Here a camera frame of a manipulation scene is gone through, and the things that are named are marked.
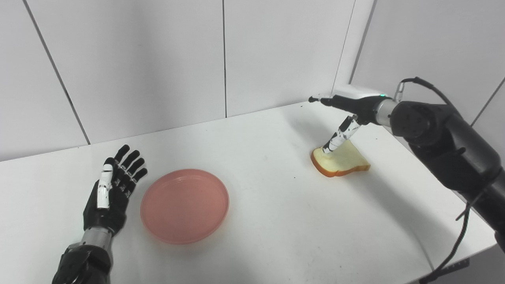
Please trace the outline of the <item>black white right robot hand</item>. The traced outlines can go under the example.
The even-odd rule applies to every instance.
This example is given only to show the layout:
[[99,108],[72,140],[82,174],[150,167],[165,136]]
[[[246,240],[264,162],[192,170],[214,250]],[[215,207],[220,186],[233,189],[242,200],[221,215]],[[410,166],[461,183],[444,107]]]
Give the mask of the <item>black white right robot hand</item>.
[[397,101],[382,92],[350,85],[339,88],[334,95],[310,96],[308,101],[350,113],[322,147],[323,153],[331,153],[341,147],[363,125],[373,123],[390,127],[390,116],[398,105]]

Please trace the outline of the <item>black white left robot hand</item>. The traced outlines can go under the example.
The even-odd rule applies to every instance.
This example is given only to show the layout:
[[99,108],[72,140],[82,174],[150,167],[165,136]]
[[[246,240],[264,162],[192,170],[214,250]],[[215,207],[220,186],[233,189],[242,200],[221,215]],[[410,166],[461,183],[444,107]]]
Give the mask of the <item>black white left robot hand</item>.
[[113,236],[125,225],[129,199],[141,178],[148,174],[140,151],[123,145],[108,157],[83,211],[83,229],[104,228]]

